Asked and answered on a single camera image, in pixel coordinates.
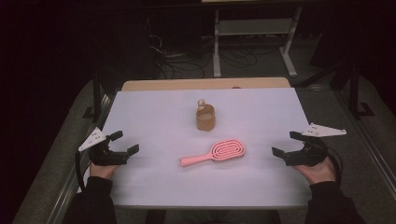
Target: person's right arm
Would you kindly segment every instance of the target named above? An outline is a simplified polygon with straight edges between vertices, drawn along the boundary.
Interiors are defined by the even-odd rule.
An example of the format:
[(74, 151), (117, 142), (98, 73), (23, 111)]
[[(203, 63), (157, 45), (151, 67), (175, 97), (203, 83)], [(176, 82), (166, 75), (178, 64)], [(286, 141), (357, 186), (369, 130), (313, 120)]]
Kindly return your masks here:
[(312, 191), (305, 224), (365, 223), (353, 201), (335, 182), (334, 166), (329, 158), (313, 167), (299, 165), (294, 168), (305, 176)]

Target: white bracket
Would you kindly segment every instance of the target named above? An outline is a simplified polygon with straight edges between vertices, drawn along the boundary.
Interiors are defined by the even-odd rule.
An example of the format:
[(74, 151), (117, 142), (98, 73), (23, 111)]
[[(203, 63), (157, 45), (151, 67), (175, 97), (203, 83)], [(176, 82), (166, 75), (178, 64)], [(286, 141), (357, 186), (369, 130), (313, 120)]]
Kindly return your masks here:
[(320, 126), (314, 123), (311, 123), (308, 128), (301, 132), (302, 135), (312, 136), (312, 137), (326, 137), (326, 136), (335, 136), (335, 135), (343, 135), (347, 134), (347, 131), (338, 130), (334, 128), (328, 128), (325, 126)]
[(85, 142), (78, 148), (78, 151), (83, 151), (89, 147), (93, 147), (94, 145), (101, 143), (106, 140), (106, 136), (98, 129), (95, 128), (91, 135), (85, 140)]

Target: person's left hand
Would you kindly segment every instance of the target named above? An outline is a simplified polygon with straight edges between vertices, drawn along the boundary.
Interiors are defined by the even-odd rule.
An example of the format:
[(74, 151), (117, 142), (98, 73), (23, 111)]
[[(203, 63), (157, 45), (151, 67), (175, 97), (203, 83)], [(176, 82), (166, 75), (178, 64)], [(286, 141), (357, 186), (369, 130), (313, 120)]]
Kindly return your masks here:
[(110, 179), (114, 172), (119, 168), (118, 165), (98, 166), (91, 162), (90, 176), (99, 176), (104, 179)]

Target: table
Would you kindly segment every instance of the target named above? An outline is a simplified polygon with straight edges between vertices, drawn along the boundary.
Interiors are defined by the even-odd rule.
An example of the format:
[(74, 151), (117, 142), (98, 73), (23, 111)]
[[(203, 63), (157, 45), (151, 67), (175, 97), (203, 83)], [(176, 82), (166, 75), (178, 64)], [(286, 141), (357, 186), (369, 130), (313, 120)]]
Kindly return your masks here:
[[(209, 90), (206, 82), (223, 89)], [(224, 89), (235, 85), (244, 89)], [(195, 127), (201, 98), (216, 108), (217, 123), (211, 132)], [(110, 149), (124, 151), (139, 144), (140, 151), (113, 176), (111, 197), (115, 205), (138, 208), (305, 206), (310, 198), (308, 183), (274, 157), (271, 147), (301, 149), (303, 144), (290, 139), (289, 131), (307, 125), (295, 90), (285, 78), (127, 82), (115, 98), (103, 132), (123, 131)], [(228, 138), (245, 145), (243, 158), (179, 165), (179, 158), (206, 153)]]

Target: hairbrush handle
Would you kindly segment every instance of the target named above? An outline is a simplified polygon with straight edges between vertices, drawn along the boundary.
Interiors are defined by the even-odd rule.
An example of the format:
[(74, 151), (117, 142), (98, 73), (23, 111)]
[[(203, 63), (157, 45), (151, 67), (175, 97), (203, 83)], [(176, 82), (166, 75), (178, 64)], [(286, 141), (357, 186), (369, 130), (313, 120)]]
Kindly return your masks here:
[(207, 153), (205, 155), (200, 155), (200, 156), (183, 157), (180, 159), (180, 165), (185, 167), (185, 166), (193, 165), (200, 161), (206, 161), (211, 159), (213, 159), (211, 153)]

